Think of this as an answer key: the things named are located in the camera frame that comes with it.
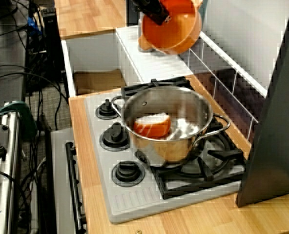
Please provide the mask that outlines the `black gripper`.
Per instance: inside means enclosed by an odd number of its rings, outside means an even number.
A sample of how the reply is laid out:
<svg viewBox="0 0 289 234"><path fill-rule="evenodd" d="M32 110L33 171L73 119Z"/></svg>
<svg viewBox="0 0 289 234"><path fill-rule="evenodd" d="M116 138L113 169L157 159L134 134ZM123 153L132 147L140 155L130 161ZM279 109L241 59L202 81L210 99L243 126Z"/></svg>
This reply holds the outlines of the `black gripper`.
<svg viewBox="0 0 289 234"><path fill-rule="evenodd" d="M159 0L132 0L137 12L143 12L157 25L169 22L169 11Z"/></svg>

